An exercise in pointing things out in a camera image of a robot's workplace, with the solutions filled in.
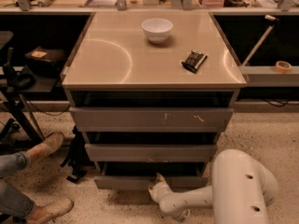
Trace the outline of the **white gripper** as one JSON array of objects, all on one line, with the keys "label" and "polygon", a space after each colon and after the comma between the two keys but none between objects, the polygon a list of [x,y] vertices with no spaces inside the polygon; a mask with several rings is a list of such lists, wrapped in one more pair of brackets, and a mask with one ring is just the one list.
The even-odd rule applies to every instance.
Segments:
[{"label": "white gripper", "polygon": [[160,173],[156,174],[156,184],[150,183],[148,185],[148,191],[151,199],[159,203],[165,195],[171,194],[172,190],[165,181],[165,178]]}]

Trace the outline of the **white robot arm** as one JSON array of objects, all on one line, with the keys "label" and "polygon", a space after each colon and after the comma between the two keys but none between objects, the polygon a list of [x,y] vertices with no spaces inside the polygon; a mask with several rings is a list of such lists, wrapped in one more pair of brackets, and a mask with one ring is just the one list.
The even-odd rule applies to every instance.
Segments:
[{"label": "white robot arm", "polygon": [[193,208],[211,207],[215,224],[269,224],[267,207],[278,196],[278,182],[247,153],[226,149],[212,164],[209,186],[174,192],[157,175],[149,194],[165,215],[178,222],[185,221]]}]

